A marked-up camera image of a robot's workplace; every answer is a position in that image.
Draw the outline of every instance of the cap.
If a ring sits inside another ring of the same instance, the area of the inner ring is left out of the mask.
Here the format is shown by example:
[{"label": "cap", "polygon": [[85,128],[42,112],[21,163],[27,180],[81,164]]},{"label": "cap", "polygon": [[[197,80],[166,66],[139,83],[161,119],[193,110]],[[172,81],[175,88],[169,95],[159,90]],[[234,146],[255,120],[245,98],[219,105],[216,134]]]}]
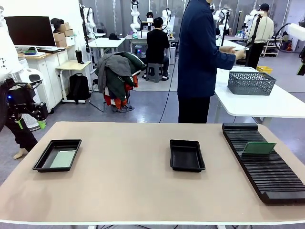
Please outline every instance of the cap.
[{"label": "cap", "polygon": [[264,3],[260,6],[259,9],[263,11],[269,11],[269,5],[267,3]]},{"label": "cap", "polygon": [[109,40],[120,40],[120,38],[118,38],[118,36],[117,35],[115,35],[115,33],[111,33],[110,35],[109,35]]}]

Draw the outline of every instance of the gray plastic basket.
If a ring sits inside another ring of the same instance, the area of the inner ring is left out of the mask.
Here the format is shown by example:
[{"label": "gray plastic basket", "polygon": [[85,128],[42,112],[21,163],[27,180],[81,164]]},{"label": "gray plastic basket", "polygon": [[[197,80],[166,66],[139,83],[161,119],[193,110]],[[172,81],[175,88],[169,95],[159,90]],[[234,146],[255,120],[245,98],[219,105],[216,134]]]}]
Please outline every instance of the gray plastic basket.
[{"label": "gray plastic basket", "polygon": [[230,72],[228,88],[233,94],[270,95],[275,82],[266,73]]}]

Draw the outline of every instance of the black tray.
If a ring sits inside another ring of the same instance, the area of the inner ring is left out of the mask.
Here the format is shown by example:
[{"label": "black tray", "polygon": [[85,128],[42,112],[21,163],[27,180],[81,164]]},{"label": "black tray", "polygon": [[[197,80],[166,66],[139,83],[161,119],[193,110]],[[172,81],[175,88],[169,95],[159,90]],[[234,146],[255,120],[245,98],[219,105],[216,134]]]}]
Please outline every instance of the black tray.
[{"label": "black tray", "polygon": [[170,140],[170,146],[173,170],[196,173],[205,170],[199,142]]},{"label": "black tray", "polygon": [[267,142],[257,124],[223,124],[223,134],[265,204],[305,203],[305,185],[274,149],[268,155],[243,153],[248,142]]},{"label": "black tray", "polygon": [[40,173],[69,171],[81,140],[52,140],[43,151],[33,170]]}]

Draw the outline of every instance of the black cup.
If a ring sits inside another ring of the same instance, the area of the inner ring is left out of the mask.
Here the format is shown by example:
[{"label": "black cup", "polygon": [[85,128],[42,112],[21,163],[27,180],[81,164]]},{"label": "black cup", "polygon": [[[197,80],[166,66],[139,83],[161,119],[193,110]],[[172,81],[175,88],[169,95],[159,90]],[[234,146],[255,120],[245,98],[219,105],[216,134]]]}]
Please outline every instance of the black cup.
[{"label": "black cup", "polygon": [[76,58],[77,58],[77,63],[81,63],[82,62],[82,54],[80,50],[76,50],[75,51],[76,54]]}]

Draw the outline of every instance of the hand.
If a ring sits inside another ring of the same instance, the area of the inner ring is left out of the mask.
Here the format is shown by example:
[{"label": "hand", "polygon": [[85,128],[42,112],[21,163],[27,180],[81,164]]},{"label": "hand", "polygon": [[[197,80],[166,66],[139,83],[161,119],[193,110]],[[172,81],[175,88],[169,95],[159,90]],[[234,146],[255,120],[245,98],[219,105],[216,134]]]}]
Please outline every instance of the hand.
[{"label": "hand", "polygon": [[236,51],[234,55],[236,56],[236,60],[246,59],[246,52],[244,49]]},{"label": "hand", "polygon": [[234,46],[223,46],[219,47],[219,51],[224,52],[226,54],[234,54],[236,51],[234,50],[236,47]]}]

